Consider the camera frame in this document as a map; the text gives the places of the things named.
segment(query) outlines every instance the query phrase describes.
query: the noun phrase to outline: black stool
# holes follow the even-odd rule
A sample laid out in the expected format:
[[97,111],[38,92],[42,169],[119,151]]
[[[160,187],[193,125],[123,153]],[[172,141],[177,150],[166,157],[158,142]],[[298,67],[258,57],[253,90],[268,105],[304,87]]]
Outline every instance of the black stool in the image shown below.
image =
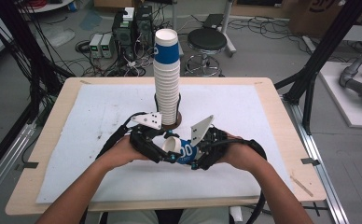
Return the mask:
[[188,34],[188,45],[201,54],[191,56],[186,64],[186,73],[200,77],[221,76],[219,62],[208,54],[218,54],[227,46],[227,38],[215,29],[203,28]]

